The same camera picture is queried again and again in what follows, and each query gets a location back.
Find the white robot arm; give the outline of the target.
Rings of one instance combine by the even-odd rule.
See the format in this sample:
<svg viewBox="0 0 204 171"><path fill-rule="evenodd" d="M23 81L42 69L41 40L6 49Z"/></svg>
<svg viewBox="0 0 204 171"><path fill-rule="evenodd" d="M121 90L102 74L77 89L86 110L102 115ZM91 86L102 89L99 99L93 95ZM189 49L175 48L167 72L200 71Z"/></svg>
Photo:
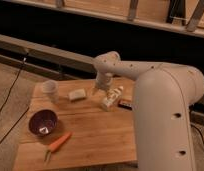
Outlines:
<svg viewBox="0 0 204 171"><path fill-rule="evenodd" d="M132 110L139 171L196 171L189 107L204 95L204 75L168 62L123 61L115 52L93 59L95 87L114 75L134 81Z"/></svg>

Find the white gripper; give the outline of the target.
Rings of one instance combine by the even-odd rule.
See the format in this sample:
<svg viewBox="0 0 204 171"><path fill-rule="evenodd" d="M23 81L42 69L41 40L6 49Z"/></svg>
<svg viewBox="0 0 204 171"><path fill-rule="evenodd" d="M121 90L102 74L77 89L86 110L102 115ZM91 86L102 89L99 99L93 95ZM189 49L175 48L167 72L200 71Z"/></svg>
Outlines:
<svg viewBox="0 0 204 171"><path fill-rule="evenodd" d="M112 75L110 73L97 73L95 88L92 90L92 95L95 95L98 92L98 89L106 90L106 96L110 96L110 86L112 82Z"/></svg>

